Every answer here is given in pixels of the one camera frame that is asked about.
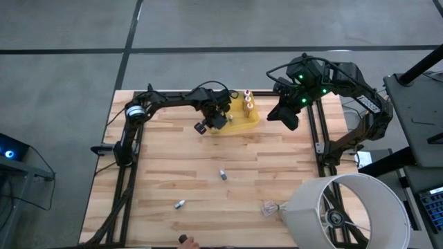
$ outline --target butcher block tabletop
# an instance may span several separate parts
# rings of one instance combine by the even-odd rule
[[[133,95],[134,91],[116,91],[109,120]],[[330,93],[322,101],[329,136],[337,140],[347,133],[339,97]],[[266,121],[277,102],[278,97],[255,97],[258,125],[222,135],[196,132],[194,125],[203,116],[193,107],[158,110],[145,123],[126,246],[178,246],[182,234],[193,236],[200,246],[296,246],[278,213],[265,217],[261,207],[266,201],[289,200],[300,184],[318,177],[318,172],[307,110],[298,115],[298,128],[290,131],[281,122]],[[321,132],[315,107],[314,113]],[[107,127],[104,142],[120,140],[124,123],[124,115],[119,115]],[[114,161],[112,155],[100,157],[97,170]],[[226,181],[219,175],[221,169]],[[342,161],[337,170],[357,172],[351,161]],[[113,165],[94,178],[80,242],[90,239],[108,216],[117,175],[118,166]],[[353,222],[369,228],[361,202],[345,187],[341,189]],[[176,210],[174,204],[180,200],[186,203]]]

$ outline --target blue light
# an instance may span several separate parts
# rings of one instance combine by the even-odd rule
[[[6,158],[12,158],[14,156],[14,152],[13,151],[7,151],[7,152],[5,152],[5,156],[6,156]]]

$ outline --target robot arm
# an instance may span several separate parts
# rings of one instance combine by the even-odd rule
[[[271,76],[272,72],[284,67],[287,67],[286,74],[292,82]],[[266,74],[275,81],[273,91],[280,96],[279,103],[269,113],[267,120],[280,120],[292,131],[298,127],[296,114],[329,92],[351,97],[368,110],[356,129],[337,141],[325,143],[325,164],[339,165],[345,150],[356,148],[364,140],[383,138],[392,120],[392,105],[370,88],[354,63],[330,62],[304,53]]]
[[[138,128],[150,120],[163,107],[192,106],[203,113],[204,119],[194,128],[203,134],[205,127],[221,129],[226,123],[225,113],[230,109],[230,91],[213,91],[197,87],[189,93],[159,93],[151,85],[148,91],[138,95],[125,105],[125,126],[120,141],[113,149],[117,165],[129,166],[134,162],[133,141]]]

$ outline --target gray floor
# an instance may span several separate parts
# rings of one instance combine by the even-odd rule
[[[123,48],[135,3],[0,0],[0,49]],[[442,24],[431,0],[145,0],[133,47],[427,45],[442,42]],[[310,54],[355,62],[366,82],[382,89],[384,75],[405,71],[427,53]],[[270,89],[264,72],[299,55],[131,55],[123,89],[144,89],[148,82],[156,89],[190,89],[206,80]],[[97,160],[89,147],[102,138],[121,58],[0,55],[0,132],[34,145],[57,172],[53,209],[26,210],[16,248],[77,243]],[[346,118],[349,128],[356,125],[353,113]],[[365,145],[398,150],[406,139],[394,119],[386,138]],[[48,197],[49,190],[36,188],[36,196]]]

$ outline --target keyboard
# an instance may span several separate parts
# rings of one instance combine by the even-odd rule
[[[419,194],[435,234],[443,233],[443,187]]]

